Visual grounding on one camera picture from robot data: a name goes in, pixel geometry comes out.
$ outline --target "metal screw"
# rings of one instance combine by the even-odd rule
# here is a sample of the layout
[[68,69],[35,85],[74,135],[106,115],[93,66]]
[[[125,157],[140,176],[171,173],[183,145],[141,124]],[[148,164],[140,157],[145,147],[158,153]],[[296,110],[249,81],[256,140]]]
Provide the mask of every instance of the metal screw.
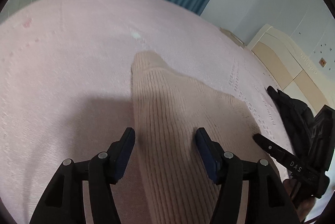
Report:
[[100,152],[98,155],[100,159],[105,159],[107,156],[108,156],[107,152]]
[[265,160],[265,159],[261,159],[259,162],[260,162],[261,165],[263,165],[263,166],[267,166],[267,165],[269,164],[269,162],[268,162],[267,160]]
[[232,154],[231,152],[229,151],[226,151],[224,154],[224,157],[228,158],[228,159],[231,159],[232,157],[234,157],[234,154]]
[[65,160],[63,161],[63,165],[65,165],[65,166],[69,165],[70,163],[72,163],[72,160],[71,160],[71,159],[65,159]]

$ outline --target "knit fabric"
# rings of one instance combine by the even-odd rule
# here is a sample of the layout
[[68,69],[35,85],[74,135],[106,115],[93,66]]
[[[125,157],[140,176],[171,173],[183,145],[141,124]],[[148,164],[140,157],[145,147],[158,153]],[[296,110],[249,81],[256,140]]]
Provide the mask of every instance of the knit fabric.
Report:
[[[219,187],[207,177],[194,142],[204,127],[213,141],[242,160],[271,158],[253,141],[260,133],[246,104],[169,68],[153,52],[132,64],[138,158],[153,223],[209,223]],[[244,223],[247,182],[238,223]]]

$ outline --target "beige knit sweater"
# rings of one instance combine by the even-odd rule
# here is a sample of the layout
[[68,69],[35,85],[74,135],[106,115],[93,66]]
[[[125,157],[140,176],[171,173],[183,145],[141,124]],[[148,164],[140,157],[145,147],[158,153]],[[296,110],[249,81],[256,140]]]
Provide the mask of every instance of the beige knit sweater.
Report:
[[[242,160],[270,157],[252,140],[260,130],[246,104],[169,68],[153,52],[132,64],[140,170],[153,223],[209,223],[219,187],[207,177],[194,142],[198,127]],[[238,223],[244,223],[244,183]]]

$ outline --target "red stain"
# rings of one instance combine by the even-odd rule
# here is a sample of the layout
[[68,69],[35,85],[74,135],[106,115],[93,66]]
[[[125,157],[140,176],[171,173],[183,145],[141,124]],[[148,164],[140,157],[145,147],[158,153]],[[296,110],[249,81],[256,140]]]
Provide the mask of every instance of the red stain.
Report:
[[32,23],[32,19],[29,17],[26,22],[24,22],[22,25],[24,28],[29,28],[30,24]]

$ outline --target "white spot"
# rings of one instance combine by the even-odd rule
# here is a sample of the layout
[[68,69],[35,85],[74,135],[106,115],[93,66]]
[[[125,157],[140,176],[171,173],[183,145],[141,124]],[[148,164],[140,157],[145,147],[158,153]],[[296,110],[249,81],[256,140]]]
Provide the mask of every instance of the white spot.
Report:
[[140,34],[139,34],[138,32],[131,31],[130,34],[131,34],[131,36],[132,36],[133,38],[135,38],[136,40],[141,38],[141,36],[140,36]]

